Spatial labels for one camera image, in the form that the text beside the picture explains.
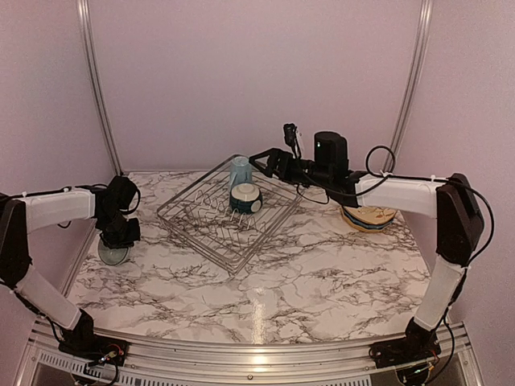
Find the grey green patterned bowl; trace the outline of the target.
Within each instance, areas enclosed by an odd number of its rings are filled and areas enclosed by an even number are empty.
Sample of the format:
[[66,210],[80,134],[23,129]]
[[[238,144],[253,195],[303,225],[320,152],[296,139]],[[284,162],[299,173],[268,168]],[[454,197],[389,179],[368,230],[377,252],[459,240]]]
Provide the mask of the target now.
[[97,251],[100,260],[109,266],[116,266],[126,262],[129,259],[130,251],[133,245],[122,248],[108,248],[100,241],[97,246]]

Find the light blue mug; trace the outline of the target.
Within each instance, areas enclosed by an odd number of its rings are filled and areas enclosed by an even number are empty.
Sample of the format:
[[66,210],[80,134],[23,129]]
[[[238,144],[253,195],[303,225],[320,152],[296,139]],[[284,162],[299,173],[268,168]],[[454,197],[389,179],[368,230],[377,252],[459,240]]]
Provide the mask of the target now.
[[252,183],[252,166],[245,156],[236,156],[230,163],[229,189],[242,183]]

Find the dark teal dotted bowl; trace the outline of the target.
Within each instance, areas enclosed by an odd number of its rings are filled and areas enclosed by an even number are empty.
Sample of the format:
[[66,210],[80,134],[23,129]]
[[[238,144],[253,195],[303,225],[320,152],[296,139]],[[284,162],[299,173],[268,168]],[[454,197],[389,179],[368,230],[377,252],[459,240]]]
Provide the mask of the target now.
[[240,183],[230,191],[229,205],[239,213],[257,213],[262,208],[262,201],[262,192],[254,183]]

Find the beige bird pattern plate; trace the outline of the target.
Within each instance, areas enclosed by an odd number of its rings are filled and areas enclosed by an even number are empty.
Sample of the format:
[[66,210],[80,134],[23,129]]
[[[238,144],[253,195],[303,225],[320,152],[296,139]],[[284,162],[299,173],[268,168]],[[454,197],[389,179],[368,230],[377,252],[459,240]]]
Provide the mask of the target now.
[[387,207],[344,207],[344,210],[355,220],[369,225],[385,225],[397,215],[397,210]]

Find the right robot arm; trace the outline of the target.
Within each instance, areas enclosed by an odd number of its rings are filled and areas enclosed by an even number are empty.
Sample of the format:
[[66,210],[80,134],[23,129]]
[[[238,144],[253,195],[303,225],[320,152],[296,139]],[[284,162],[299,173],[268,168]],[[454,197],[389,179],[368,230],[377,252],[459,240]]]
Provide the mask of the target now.
[[436,331],[460,296],[470,264],[482,253],[482,206],[488,201],[473,189],[468,178],[455,173],[447,178],[351,170],[346,138],[330,131],[314,136],[314,158],[303,158],[294,125],[284,128],[288,148],[270,148],[250,157],[250,164],[271,178],[295,186],[318,187],[342,207],[383,207],[401,212],[416,237],[421,220],[429,225],[434,256],[430,281],[414,316],[400,339],[371,346],[375,360],[415,360],[429,351]]

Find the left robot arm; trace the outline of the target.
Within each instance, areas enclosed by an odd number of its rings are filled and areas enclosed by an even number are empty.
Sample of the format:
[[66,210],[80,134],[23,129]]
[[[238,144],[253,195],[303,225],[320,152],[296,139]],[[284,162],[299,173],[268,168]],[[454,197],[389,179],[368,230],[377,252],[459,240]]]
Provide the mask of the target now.
[[80,185],[54,191],[2,195],[1,284],[36,315],[50,322],[59,349],[85,358],[122,355],[124,344],[94,332],[93,317],[70,302],[49,279],[49,264],[68,263],[71,237],[58,231],[70,224],[91,224],[106,265],[120,265],[140,240],[133,216],[141,192],[128,177],[109,184]]

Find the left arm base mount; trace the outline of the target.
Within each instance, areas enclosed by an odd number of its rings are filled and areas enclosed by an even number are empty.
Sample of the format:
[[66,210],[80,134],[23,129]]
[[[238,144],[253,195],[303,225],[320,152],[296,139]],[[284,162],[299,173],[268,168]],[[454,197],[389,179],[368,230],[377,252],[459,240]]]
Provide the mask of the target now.
[[[77,349],[71,343],[59,343],[58,348],[66,354],[87,359],[90,363],[101,364],[107,362],[108,364],[116,364],[122,367],[126,360],[129,343],[123,339],[97,335],[95,342],[90,348]],[[105,358],[111,352],[114,352],[116,355],[111,359],[101,361],[101,358]]]

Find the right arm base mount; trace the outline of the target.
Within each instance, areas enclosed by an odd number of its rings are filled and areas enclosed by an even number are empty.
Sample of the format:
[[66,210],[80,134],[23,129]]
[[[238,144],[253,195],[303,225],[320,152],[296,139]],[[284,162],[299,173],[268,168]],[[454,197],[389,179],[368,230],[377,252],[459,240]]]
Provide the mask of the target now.
[[439,343],[434,339],[423,347],[409,343],[408,338],[375,342],[369,347],[369,357],[374,361],[376,368],[388,368],[423,359],[434,359],[441,352]]

